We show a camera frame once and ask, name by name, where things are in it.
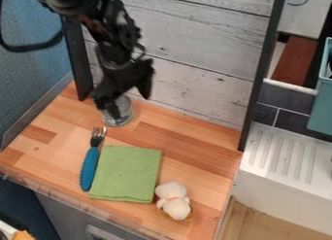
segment wooden floor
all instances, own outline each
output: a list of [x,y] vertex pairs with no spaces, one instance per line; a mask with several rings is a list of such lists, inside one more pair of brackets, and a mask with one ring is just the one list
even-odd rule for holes
[[332,240],[331,236],[231,203],[220,240]]
[[137,146],[163,152],[158,183],[184,183],[193,217],[174,222],[154,204],[90,199],[81,191],[79,174],[93,126],[103,126],[90,99],[80,102],[69,85],[0,153],[0,172],[22,184],[65,200],[112,222],[168,239],[213,239],[233,186],[241,153],[240,132],[147,103],[133,102],[134,119],[109,128],[106,145]]

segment black cable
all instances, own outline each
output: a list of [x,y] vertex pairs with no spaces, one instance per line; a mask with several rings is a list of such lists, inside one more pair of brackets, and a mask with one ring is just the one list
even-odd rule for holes
[[291,6],[302,6],[302,5],[305,5],[306,3],[308,3],[309,0],[305,0],[304,2],[302,3],[287,3],[288,5],[291,5]]
[[2,36],[2,28],[1,28],[1,14],[2,14],[2,4],[3,0],[0,0],[0,46],[2,46],[7,51],[14,51],[14,52],[25,52],[25,51],[36,51],[36,50],[43,50],[49,47],[52,47],[61,42],[63,37],[63,28],[61,29],[48,41],[44,43],[37,43],[37,44],[29,44],[29,45],[22,45],[22,46],[11,46],[5,43],[3,36]]

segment gray tile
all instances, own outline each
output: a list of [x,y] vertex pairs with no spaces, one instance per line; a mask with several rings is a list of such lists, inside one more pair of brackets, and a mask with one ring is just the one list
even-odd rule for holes
[[278,109],[263,104],[256,104],[253,120],[259,123],[272,126]]
[[332,142],[332,136],[324,135],[307,128],[309,117],[280,110],[276,127],[286,129],[302,135],[307,135],[326,142]]
[[264,83],[258,102],[309,115],[314,95]]

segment blue wall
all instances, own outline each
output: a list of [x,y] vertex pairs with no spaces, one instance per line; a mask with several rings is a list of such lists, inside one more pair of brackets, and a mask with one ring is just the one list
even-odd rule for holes
[[[2,31],[11,45],[46,41],[60,18],[37,0],[4,0]],[[6,130],[71,71],[64,40],[47,50],[8,52],[0,47],[0,143]]]

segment blue fork handle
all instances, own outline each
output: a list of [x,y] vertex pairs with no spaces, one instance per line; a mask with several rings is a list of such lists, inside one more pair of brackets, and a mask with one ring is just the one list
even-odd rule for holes
[[81,188],[83,191],[89,191],[96,173],[98,163],[99,150],[98,148],[91,148],[85,156],[83,167],[81,170]]

